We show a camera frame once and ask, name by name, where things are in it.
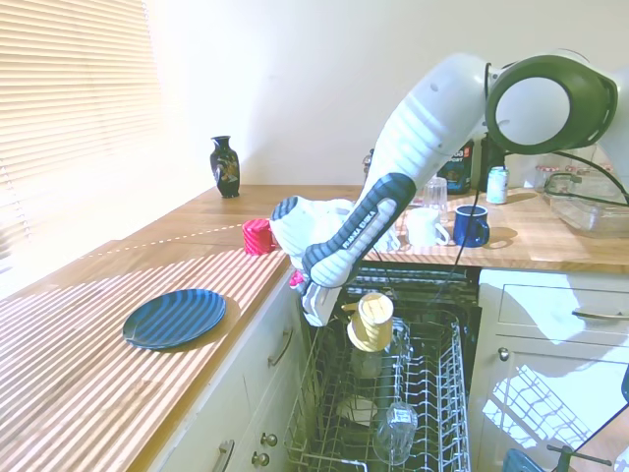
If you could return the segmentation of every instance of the dish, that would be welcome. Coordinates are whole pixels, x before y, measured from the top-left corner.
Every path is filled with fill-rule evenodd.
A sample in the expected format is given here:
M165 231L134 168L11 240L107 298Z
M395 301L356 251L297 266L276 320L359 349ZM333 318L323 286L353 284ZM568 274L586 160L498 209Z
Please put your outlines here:
M369 426L377 413L375 404L363 396L352 396L341 400L336 407L336 414L359 425Z
M146 302L125 320L122 335L145 349L175 347L201 336L223 319L227 304L215 292L177 290Z

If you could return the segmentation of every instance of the can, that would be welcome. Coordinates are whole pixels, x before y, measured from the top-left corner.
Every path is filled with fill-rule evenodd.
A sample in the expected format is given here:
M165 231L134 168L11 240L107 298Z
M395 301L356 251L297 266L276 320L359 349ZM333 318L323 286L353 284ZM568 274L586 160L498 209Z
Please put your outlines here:
M487 203L502 205L507 203L507 187L509 186L509 169L492 167L487 177Z

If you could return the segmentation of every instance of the dishwasher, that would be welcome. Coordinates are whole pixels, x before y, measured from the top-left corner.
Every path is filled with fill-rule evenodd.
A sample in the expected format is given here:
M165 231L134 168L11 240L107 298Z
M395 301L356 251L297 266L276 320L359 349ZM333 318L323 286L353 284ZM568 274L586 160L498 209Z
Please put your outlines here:
M284 437L289 470L471 471L467 399L481 317L478 277L471 267L361 266L341 291L328 325L313 328ZM353 370L356 348L341 307L374 291L393 300L394 335L404 332L412 349L405 355L382 351L376 374L365 379ZM351 411L361 408L357 399L373 405L372 415L357 420L365 416ZM410 457L392 466L377 457L372 442L378 422L395 401L411 405L419 421Z

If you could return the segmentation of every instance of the white cabinet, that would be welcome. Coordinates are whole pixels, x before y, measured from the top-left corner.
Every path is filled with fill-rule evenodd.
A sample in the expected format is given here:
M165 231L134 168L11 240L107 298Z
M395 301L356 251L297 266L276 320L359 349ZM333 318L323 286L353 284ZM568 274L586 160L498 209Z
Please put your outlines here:
M501 471L511 447L552 470L558 454L547 444L579 447L626 404L608 385L621 385L629 348L495 336L487 351L478 471Z
M272 391L268 391L242 440L242 445L230 462L228 472L264 470L284 472L287 468L288 451L284 446L284 432L297 398L301 373L295 357L291 357L285 368L278 373Z
M272 466L263 470L283 470L287 410L297 397L308 348L297 294L287 281L288 274L155 458L151 471L208 472L220 463L228 471L255 470L251 459L258 449L272 459ZM262 433L277 436L277 445L262 446ZM222 443L233 445L229 461Z
M580 446L626 404L629 277L484 270L479 301L473 470L500 472L511 447L552 470L547 444Z

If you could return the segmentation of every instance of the red cup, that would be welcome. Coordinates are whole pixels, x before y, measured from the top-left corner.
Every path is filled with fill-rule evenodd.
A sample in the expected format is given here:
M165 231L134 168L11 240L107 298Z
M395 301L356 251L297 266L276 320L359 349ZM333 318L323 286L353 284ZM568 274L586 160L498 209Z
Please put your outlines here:
M251 219L243 224L245 252L252 256L260 256L273 251L273 233L268 219Z

